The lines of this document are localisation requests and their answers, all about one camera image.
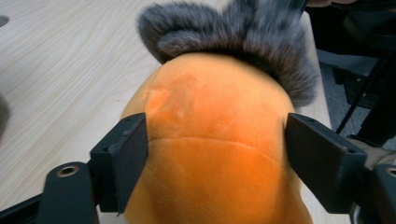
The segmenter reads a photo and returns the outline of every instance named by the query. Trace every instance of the gray fur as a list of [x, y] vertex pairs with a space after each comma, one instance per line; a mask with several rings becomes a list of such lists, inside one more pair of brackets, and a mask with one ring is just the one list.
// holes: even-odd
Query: gray fur
[[140, 16], [138, 29], [160, 63], [188, 52], [227, 53], [271, 75], [295, 106], [314, 98], [319, 72], [307, 58], [300, 14], [277, 0], [233, 0], [222, 12], [195, 4], [155, 5]]

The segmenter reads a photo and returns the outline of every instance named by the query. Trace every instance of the wooden table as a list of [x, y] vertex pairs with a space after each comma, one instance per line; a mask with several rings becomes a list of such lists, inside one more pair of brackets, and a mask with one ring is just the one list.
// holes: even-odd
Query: wooden table
[[[0, 141], [0, 210], [40, 193], [52, 168], [88, 161], [138, 86], [160, 66], [135, 29], [138, 13], [151, 2], [0, 2], [0, 15], [10, 18], [0, 28], [0, 92], [11, 108]], [[222, 7], [227, 1], [194, 2]], [[312, 36], [307, 41], [317, 62]], [[330, 125], [321, 83], [316, 101], [299, 112]], [[303, 195], [315, 223], [348, 223], [345, 216], [327, 215], [309, 190]], [[103, 223], [124, 222], [115, 214], [101, 217]]]

